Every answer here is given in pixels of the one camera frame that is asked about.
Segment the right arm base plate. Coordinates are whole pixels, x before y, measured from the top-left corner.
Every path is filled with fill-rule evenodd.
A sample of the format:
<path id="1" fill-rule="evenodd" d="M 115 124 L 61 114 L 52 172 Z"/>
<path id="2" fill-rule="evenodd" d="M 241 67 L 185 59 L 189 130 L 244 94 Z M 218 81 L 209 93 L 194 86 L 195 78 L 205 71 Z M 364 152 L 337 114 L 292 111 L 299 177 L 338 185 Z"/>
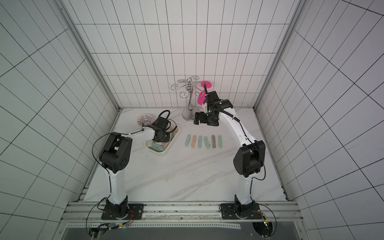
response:
<path id="1" fill-rule="evenodd" d="M 223 220 L 260 220 L 262 214 L 259 212 L 258 204 L 238 205 L 235 203 L 221 204 L 219 210 Z"/>

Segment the peach folding fruit knife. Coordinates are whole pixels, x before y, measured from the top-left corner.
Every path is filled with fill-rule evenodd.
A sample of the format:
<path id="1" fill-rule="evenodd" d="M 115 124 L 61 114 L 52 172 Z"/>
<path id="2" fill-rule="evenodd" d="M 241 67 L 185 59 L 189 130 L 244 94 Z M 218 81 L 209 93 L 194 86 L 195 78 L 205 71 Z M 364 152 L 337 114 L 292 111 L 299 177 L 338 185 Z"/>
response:
<path id="1" fill-rule="evenodd" d="M 196 140 L 197 140 L 197 136 L 196 136 L 196 135 L 193 135 L 192 143 L 191 143 L 191 147 L 192 147 L 192 148 L 195 148 L 195 147 L 196 147 Z"/>

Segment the mint folding fruit knife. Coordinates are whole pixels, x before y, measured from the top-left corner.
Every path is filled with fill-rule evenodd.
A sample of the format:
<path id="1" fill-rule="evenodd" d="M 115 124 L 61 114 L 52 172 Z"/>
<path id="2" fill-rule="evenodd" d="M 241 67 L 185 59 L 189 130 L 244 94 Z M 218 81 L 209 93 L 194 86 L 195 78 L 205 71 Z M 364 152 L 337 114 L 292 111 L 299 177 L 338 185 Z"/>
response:
<path id="1" fill-rule="evenodd" d="M 204 136 L 204 143 L 207 149 L 210 149 L 211 145 L 207 136 Z"/>
<path id="2" fill-rule="evenodd" d="M 218 144 L 219 144 L 219 148 L 223 147 L 223 138 L 221 135 L 218 135 Z"/>
<path id="3" fill-rule="evenodd" d="M 188 134 L 188 135 L 187 135 L 187 138 L 186 138 L 186 141 L 185 141 L 185 146 L 186 146 L 186 147 L 189 146 L 190 141 L 191 141 L 191 137 L 192 137 L 191 134 Z"/>
<path id="4" fill-rule="evenodd" d="M 199 136 L 198 137 L 198 148 L 201 149 L 203 146 L 203 137 Z"/>

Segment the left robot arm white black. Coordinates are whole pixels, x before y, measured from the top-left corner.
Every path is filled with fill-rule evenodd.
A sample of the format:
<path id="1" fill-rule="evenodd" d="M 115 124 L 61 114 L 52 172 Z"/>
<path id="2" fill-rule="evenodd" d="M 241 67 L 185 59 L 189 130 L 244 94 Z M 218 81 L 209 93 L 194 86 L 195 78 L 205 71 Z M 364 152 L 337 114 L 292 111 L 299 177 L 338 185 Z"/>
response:
<path id="1" fill-rule="evenodd" d="M 150 125 L 142 125 L 140 130 L 133 133 L 112 132 L 103 135 L 107 140 L 100 150 L 97 162 L 104 168 L 109 177 L 110 195 L 106 198 L 106 206 L 119 211 L 128 206 L 128 196 L 125 191 L 125 177 L 121 172 L 130 161 L 133 146 L 152 140 L 155 143 L 168 143 L 171 134 L 178 128 L 169 119 L 171 111 L 162 111 Z"/>

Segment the olive green folding fruit knife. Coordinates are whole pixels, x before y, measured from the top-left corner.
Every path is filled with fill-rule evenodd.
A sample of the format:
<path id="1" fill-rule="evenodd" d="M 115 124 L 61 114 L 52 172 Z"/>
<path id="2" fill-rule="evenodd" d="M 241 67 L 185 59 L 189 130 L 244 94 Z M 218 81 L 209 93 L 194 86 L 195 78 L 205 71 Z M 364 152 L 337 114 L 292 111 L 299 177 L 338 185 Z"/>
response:
<path id="1" fill-rule="evenodd" d="M 212 135 L 212 147 L 216 148 L 216 137 L 215 137 L 215 135 Z"/>

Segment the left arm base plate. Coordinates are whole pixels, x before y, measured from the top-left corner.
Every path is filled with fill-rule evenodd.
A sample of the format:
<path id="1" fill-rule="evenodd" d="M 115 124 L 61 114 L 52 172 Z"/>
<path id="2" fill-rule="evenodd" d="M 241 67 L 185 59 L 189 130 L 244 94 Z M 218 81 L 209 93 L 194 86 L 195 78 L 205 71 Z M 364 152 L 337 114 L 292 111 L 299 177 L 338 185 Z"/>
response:
<path id="1" fill-rule="evenodd" d="M 112 207 L 107 205 L 103 209 L 102 220 L 125 220 L 133 217 L 134 220 L 141 220 L 144 212 L 144 204 L 127 204 L 125 207 Z"/>

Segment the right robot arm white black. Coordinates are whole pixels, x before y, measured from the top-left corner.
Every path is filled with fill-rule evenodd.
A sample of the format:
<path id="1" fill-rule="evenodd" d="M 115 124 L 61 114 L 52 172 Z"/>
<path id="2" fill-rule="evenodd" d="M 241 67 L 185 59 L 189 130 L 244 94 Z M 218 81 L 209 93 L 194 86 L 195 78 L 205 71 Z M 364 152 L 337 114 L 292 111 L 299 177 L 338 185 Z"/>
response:
<path id="1" fill-rule="evenodd" d="M 205 95 L 203 111 L 195 113 L 194 124 L 218 127 L 222 123 L 237 141 L 239 149 L 235 154 L 233 164 L 240 175 L 240 180 L 235 194 L 234 207 L 238 215 L 249 212 L 253 204 L 252 180 L 265 166 L 266 145 L 247 131 L 228 99 L 220 99 L 215 91 L 208 92 L 206 84 L 204 84 L 203 93 Z"/>

